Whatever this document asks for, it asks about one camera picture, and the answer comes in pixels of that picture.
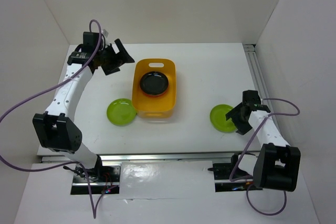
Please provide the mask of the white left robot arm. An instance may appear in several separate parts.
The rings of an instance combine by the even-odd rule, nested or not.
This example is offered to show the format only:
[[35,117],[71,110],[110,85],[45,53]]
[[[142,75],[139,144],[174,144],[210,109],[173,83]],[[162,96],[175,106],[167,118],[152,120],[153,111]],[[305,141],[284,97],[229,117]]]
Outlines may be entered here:
[[93,182],[99,181],[110,169],[103,166],[98,154],[84,145],[74,117],[81,95],[96,69],[102,68],[105,75],[110,75],[118,72],[123,64],[134,62],[121,40],[116,39],[114,45],[118,52],[111,44],[102,44],[97,52],[92,42],[80,44],[68,57],[65,84],[59,88],[45,112],[33,117],[40,145],[82,164],[85,176]]

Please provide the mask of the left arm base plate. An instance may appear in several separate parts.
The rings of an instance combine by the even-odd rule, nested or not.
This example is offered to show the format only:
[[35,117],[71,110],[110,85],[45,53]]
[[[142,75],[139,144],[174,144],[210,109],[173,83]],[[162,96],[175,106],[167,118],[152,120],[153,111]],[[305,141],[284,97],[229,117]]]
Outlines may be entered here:
[[[71,195],[88,195],[88,183],[84,171],[81,167],[76,166],[73,172],[73,179],[71,184]],[[107,195],[116,195],[120,191],[120,172],[121,166],[107,166],[100,176],[93,176],[89,171],[90,188],[93,195],[105,193]]]

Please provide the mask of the black plate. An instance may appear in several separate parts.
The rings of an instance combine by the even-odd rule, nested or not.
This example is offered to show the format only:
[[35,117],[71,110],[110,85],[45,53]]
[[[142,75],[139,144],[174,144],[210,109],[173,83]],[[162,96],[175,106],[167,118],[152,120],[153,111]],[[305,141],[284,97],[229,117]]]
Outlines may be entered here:
[[169,80],[164,73],[151,71],[141,77],[139,85],[146,95],[157,97],[167,91]]

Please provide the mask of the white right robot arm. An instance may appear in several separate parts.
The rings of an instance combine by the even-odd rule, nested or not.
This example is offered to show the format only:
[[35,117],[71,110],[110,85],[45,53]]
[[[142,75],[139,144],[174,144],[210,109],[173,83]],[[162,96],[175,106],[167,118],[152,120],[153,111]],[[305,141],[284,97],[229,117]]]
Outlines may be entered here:
[[247,155],[245,147],[238,160],[229,165],[229,180],[242,177],[252,178],[257,188],[293,192],[297,185],[301,153],[297,147],[290,146],[278,131],[273,116],[267,105],[262,104],[258,91],[246,90],[242,94],[242,102],[226,114],[237,133],[245,135],[253,130],[247,146],[255,138],[261,150],[258,156]]

